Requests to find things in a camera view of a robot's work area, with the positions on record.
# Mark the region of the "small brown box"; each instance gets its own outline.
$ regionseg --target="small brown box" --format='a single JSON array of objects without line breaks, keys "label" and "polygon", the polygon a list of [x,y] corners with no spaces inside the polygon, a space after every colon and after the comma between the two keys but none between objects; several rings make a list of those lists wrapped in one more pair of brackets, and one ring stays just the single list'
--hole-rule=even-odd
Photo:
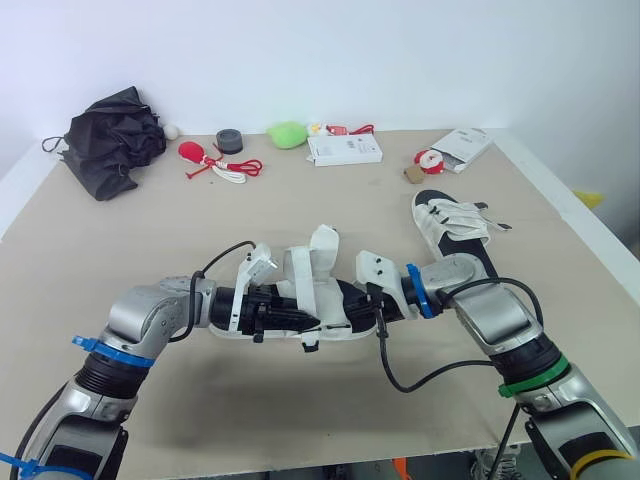
[{"label": "small brown box", "polygon": [[411,183],[422,183],[426,176],[419,165],[412,165],[409,168],[405,168],[404,175]]}]

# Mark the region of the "black tape roll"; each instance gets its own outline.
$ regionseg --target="black tape roll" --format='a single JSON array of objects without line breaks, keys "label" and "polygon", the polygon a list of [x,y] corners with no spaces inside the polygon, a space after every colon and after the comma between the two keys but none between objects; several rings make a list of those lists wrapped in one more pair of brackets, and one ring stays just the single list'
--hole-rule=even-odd
[{"label": "black tape roll", "polygon": [[227,155],[242,151],[242,135],[238,130],[225,128],[216,133],[218,149]]}]

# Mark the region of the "blue cable tie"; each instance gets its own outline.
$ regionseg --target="blue cable tie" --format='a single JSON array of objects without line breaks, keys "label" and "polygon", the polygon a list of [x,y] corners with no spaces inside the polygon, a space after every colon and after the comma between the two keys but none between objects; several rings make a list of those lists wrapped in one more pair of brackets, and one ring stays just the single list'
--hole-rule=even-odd
[{"label": "blue cable tie", "polygon": [[424,285],[422,284],[420,270],[413,263],[408,263],[407,271],[409,272],[409,276],[411,277],[413,288],[415,288],[416,290],[416,296],[418,297],[418,301],[420,302],[420,310],[422,310],[422,316],[424,318],[433,318],[433,312],[431,311],[431,306],[429,305],[429,300],[427,299],[427,292],[425,292]]},{"label": "blue cable tie", "polygon": [[8,463],[13,467],[18,467],[20,469],[20,478],[29,479],[35,477],[39,473],[43,472],[61,472],[68,473],[70,475],[75,475],[76,477],[80,477],[82,480],[92,480],[91,475],[87,472],[83,472],[82,470],[78,470],[76,468],[69,467],[41,467],[38,465],[37,460],[29,460],[25,462],[24,460],[20,460],[19,458],[12,457],[5,453],[0,452],[0,462]]},{"label": "blue cable tie", "polygon": [[137,355],[131,355],[130,353],[116,350],[115,348],[102,343],[97,338],[84,338],[80,335],[76,335],[73,337],[71,342],[74,345],[82,347],[87,352],[96,352],[100,355],[116,360],[117,362],[133,365],[134,367],[149,368],[155,363],[155,360],[152,358],[138,357]]}]

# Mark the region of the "black cable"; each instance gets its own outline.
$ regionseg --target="black cable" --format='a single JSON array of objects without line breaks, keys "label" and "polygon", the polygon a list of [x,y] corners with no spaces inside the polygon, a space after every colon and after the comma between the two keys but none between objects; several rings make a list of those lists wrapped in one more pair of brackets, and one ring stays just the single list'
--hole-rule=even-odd
[{"label": "black cable", "polygon": [[493,367],[493,363],[491,363],[488,360],[462,360],[459,362],[453,362],[434,370],[433,372],[429,373],[425,377],[418,380],[413,385],[409,387],[405,387],[403,385],[400,385],[398,380],[396,380],[396,377],[394,376],[393,372],[391,371],[391,366],[389,365],[389,359],[387,357],[387,337],[389,336],[389,334],[387,333],[387,326],[384,323],[382,314],[379,311],[376,313],[376,321],[378,323],[378,337],[380,338],[380,359],[382,360],[382,367],[384,368],[384,373],[387,374],[387,378],[391,382],[391,385],[393,385],[397,390],[399,390],[402,393],[415,392],[417,389],[422,387],[428,381],[433,380],[438,375],[442,375],[443,373],[448,372],[449,370],[453,370],[454,368],[468,367],[472,365]]},{"label": "black cable", "polygon": [[[45,144],[45,143],[47,143],[49,140],[53,140],[53,139],[56,139],[56,143],[54,143],[54,144],[53,144],[53,147],[51,147],[51,148],[46,148],[46,147],[44,146],[44,144]],[[64,137],[48,137],[48,138],[45,138],[45,139],[42,141],[42,143],[40,144],[40,147],[42,147],[42,150],[43,150],[44,152],[51,153],[51,152],[53,152],[56,148],[58,148],[58,145],[60,145],[60,142],[61,142],[63,139],[64,139]]]},{"label": "black cable", "polygon": [[498,447],[496,458],[493,460],[493,465],[491,465],[491,470],[489,470],[489,475],[487,475],[487,480],[493,480],[493,477],[498,470],[498,465],[500,464],[500,460],[502,459],[502,454],[504,453],[504,449],[507,448],[507,442],[509,441],[509,437],[511,436],[511,431],[513,430],[513,426],[516,424],[518,413],[520,413],[520,406],[516,403],[513,407],[513,412],[511,412],[509,423],[507,423],[507,428],[502,435],[502,440],[500,440],[500,446]]},{"label": "black cable", "polygon": [[523,283],[520,280],[516,280],[515,278],[492,277],[492,278],[482,278],[480,280],[474,280],[473,282],[465,283],[464,285],[456,287],[446,295],[443,295],[440,298],[440,303],[442,303],[443,307],[446,307],[449,304],[449,302],[451,302],[453,297],[458,293],[464,292],[465,290],[468,290],[473,287],[477,287],[478,285],[487,285],[490,283],[509,283],[523,290],[531,299],[531,303],[533,304],[533,309],[535,311],[536,319],[538,320],[538,323],[544,326],[544,317],[542,316],[542,307],[540,306],[540,301],[538,300],[538,297],[536,297],[536,294],[533,293],[533,290],[531,290],[531,288],[526,283]]},{"label": "black cable", "polygon": [[189,283],[189,321],[187,323],[187,328],[180,335],[170,338],[169,339],[169,343],[175,343],[175,342],[179,342],[180,340],[184,340],[185,338],[187,338],[191,334],[191,331],[193,330],[193,327],[195,326],[195,323],[196,323],[196,283],[198,282],[198,279],[199,278],[204,278],[204,274],[207,273],[207,270],[209,270],[222,257],[224,257],[225,255],[233,252],[234,250],[236,250],[236,249],[238,249],[240,247],[244,247],[245,245],[251,245],[253,248],[256,248],[256,244],[254,242],[252,242],[251,240],[244,240],[244,241],[242,241],[240,243],[236,243],[235,245],[227,248],[224,252],[222,252],[219,255],[217,255],[213,260],[211,260],[209,263],[207,263],[207,265],[202,270],[196,270],[195,272],[193,272],[193,275],[191,276],[191,282]]},{"label": "black cable", "polygon": [[[40,409],[38,414],[35,416],[35,418],[31,422],[31,425],[29,425],[29,428],[27,428],[27,431],[24,432],[24,435],[22,436],[22,440],[20,440],[20,444],[16,449],[16,453],[14,457],[16,457],[19,460],[22,460],[22,456],[24,455],[24,451],[27,449],[29,440],[31,440],[31,437],[33,436],[33,432],[35,432],[36,428],[38,428],[38,425],[40,424],[44,416],[47,414],[47,412],[51,410],[51,407],[53,406],[53,404],[58,401],[58,399],[60,398],[60,395],[62,395],[62,391],[64,390],[65,386],[66,386],[66,383],[62,387],[60,387],[58,391],[54,393],[53,396],[49,399],[49,401],[45,403],[44,406]],[[11,472],[9,473],[9,480],[18,480],[18,467],[16,467],[15,465],[11,467]]]}]

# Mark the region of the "black umbrella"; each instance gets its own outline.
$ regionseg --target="black umbrella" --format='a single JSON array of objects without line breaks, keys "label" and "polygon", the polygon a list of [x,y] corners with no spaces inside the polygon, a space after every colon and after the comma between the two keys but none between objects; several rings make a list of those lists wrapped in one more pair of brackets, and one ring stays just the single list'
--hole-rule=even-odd
[{"label": "black umbrella", "polygon": [[162,128],[135,87],[91,105],[71,120],[62,152],[84,188],[96,200],[110,200],[138,186],[129,170],[144,167],[166,148]]}]

